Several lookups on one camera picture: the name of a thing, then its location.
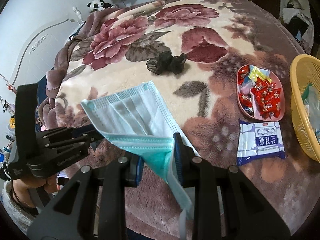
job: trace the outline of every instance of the face mask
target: face mask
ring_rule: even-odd
[[[185,238],[185,219],[193,219],[195,189],[180,185],[174,159],[174,139],[179,132],[185,145],[193,148],[173,119],[152,81],[94,100],[83,100],[83,109],[95,128],[120,149],[141,156],[170,187],[183,212],[180,237]]]

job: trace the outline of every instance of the headboard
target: headboard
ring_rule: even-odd
[[[53,68],[57,53],[78,27],[79,24],[66,15],[38,28],[22,46],[9,82],[16,88],[37,83]]]

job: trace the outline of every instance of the laundry basket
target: laundry basket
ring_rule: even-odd
[[[320,94],[320,60],[310,55],[299,55],[291,63],[292,123],[303,151],[313,160],[320,162],[320,145],[313,132],[301,95],[309,83]]]

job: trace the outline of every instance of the panda plush toy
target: panda plush toy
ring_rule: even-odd
[[[90,7],[91,12],[102,11],[103,9],[115,7],[115,5],[111,5],[103,0],[93,0],[92,2],[89,2],[87,6]]]

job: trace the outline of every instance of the wet wipes package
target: wet wipes package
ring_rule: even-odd
[[[261,158],[285,158],[279,122],[239,122],[238,166]]]

